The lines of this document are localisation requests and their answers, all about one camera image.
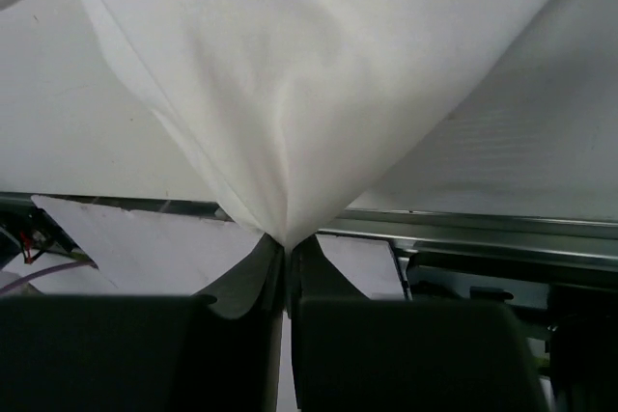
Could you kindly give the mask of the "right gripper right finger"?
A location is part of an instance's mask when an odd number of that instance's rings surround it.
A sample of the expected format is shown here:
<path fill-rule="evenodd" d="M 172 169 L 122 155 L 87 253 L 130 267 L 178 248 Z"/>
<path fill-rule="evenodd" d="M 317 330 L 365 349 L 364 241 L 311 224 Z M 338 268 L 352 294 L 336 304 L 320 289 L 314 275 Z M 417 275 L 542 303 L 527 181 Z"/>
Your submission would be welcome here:
<path fill-rule="evenodd" d="M 292 365 L 303 411 L 545 411 L 502 304 L 372 299 L 309 237 L 290 258 Z"/>

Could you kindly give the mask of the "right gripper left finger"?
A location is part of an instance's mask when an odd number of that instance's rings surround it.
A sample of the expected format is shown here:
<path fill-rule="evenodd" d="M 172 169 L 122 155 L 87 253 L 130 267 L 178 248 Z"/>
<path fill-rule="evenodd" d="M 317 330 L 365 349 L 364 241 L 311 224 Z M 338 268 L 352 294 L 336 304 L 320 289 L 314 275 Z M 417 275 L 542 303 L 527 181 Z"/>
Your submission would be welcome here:
<path fill-rule="evenodd" d="M 5 411 L 272 411 L 282 247 L 253 250 L 191 296 L 1 302 Z"/>

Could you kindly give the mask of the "white red-print t-shirt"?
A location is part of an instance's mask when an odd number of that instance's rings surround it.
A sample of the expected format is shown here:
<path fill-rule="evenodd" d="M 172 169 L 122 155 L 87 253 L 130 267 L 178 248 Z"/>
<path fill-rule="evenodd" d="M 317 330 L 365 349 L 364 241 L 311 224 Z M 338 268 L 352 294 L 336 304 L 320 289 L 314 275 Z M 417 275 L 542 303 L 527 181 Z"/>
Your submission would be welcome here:
<path fill-rule="evenodd" d="M 484 79 L 549 0 L 81 0 L 222 208 L 293 247 Z"/>

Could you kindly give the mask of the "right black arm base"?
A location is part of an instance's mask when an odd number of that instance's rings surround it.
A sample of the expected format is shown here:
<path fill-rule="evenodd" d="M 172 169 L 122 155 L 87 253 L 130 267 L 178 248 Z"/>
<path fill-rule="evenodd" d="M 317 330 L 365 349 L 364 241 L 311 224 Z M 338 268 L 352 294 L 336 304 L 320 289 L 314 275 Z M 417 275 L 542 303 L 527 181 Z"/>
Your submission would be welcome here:
<path fill-rule="evenodd" d="M 91 261 L 76 242 L 36 207 L 1 207 L 1 267 L 14 258 L 33 264 L 39 258 L 58 254 L 74 261 Z"/>

